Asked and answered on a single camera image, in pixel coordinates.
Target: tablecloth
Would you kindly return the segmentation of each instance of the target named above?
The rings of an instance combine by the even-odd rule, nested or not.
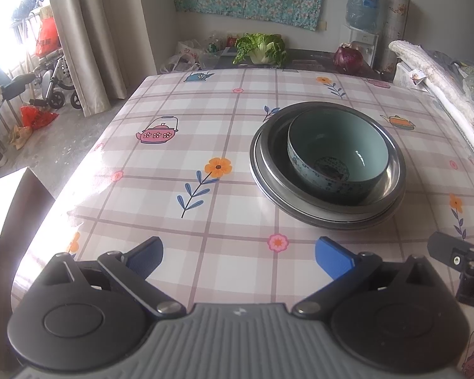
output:
[[[255,184],[249,147],[257,129],[278,110],[312,100],[366,113],[401,147],[406,194],[385,223],[358,232],[316,228],[281,211]],[[162,123],[163,130],[145,131]],[[331,281],[315,262],[319,237],[403,261],[427,255],[435,231],[474,244],[474,155],[430,94],[309,71],[156,75],[140,85],[59,195],[21,262],[12,301],[57,252],[92,260],[158,235],[164,258],[148,281],[188,310],[197,302],[291,307]],[[455,293],[458,273],[432,263]],[[474,308],[463,308],[474,329]],[[474,334],[464,358],[473,350]]]

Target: concrete floor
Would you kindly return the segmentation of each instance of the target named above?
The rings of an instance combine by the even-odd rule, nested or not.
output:
[[[59,116],[53,122],[33,132],[21,150],[8,145],[5,152],[8,161],[0,168],[0,177],[30,167],[51,195],[57,198],[125,102],[113,100],[109,111],[91,117],[84,117],[82,110],[66,104],[55,111]]]

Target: green leafy vegetable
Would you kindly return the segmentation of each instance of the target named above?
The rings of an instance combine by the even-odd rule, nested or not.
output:
[[[280,68],[286,63],[286,51],[281,37],[273,34],[244,34],[235,43],[237,57],[234,64],[241,62],[246,55],[254,64],[275,64]]]

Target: red onion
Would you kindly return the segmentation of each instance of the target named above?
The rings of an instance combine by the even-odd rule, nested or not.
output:
[[[349,74],[356,74],[362,68],[363,55],[350,44],[342,43],[334,55],[334,65]]]

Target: gray ribbed surface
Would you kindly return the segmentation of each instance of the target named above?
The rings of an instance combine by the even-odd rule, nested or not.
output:
[[[281,304],[196,305],[163,321],[127,360],[85,375],[26,368],[16,379],[461,379],[454,369],[420,376],[368,367],[334,344],[325,326],[291,316]]]

